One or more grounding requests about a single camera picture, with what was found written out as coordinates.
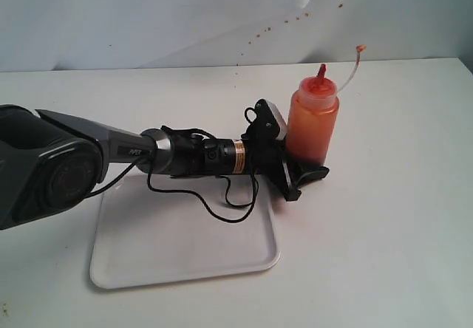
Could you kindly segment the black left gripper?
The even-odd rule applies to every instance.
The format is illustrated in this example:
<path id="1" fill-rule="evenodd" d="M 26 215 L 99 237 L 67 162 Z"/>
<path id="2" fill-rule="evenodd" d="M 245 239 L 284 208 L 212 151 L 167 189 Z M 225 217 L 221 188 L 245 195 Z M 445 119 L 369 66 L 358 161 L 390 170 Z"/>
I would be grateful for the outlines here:
<path id="1" fill-rule="evenodd" d="M 301 187 L 323 180 L 330 169 L 312 160 L 291 157 L 284 140 L 278 136 L 283 128 L 276 122 L 254 120 L 242 135 L 253 170 L 264 175 L 287 202 L 299 199 Z"/>

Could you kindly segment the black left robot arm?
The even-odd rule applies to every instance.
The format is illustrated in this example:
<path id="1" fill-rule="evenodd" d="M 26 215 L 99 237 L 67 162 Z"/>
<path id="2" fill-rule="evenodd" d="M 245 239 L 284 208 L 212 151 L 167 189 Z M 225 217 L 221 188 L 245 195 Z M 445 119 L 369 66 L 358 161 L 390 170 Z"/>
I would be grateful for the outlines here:
<path id="1" fill-rule="evenodd" d="M 134 134 L 81 117 L 21 106 L 1 107 L 1 228 L 69 210 L 108 189 L 112 163 L 173 178 L 235 174 L 266 177 L 292 202 L 303 185 L 328 169 L 290 155 L 285 124 L 275 107 L 259 100 L 255 118 L 238 140 L 202 129 L 162 126 Z"/>

